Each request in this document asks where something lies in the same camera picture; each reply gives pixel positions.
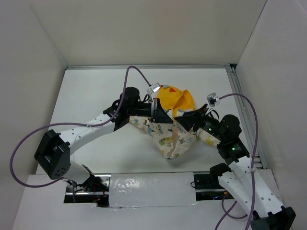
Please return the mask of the dinosaur print yellow-lined jacket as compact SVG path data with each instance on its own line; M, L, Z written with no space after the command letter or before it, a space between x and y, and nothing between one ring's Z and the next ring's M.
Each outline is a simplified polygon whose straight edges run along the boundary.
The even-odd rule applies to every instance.
M196 110L194 99L188 90L162 85L157 98L160 99L162 108L170 118ZM130 122L147 132L163 156L170 160L186 153L197 140L214 147L219 143L219 140L211 134L201 129L196 132L186 131L176 121L172 124L160 124L150 122L145 117L132 116Z

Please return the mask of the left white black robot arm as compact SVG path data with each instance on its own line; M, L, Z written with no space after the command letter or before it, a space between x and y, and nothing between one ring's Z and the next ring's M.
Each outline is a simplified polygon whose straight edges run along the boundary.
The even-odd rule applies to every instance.
M35 160L51 180L66 179L84 191L96 185L104 186L85 165L71 160L71 155L93 140L122 128L132 116L146 117L155 123L173 123L157 97L160 89L158 83L150 86L148 101L141 101L139 90L127 87L118 100L84 126L60 133L53 129L47 131L35 152Z

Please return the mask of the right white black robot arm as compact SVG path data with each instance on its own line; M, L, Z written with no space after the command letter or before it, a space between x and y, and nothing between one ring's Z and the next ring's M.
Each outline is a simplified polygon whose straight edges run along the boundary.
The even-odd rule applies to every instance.
M245 210L252 229L290 229L296 214L291 207L284 206L252 166L252 156L239 138L242 131L239 119L225 115L218 121L206 112L204 105L175 120L186 131L205 131L219 140L217 149L224 162L210 168L211 186L223 187L230 193Z

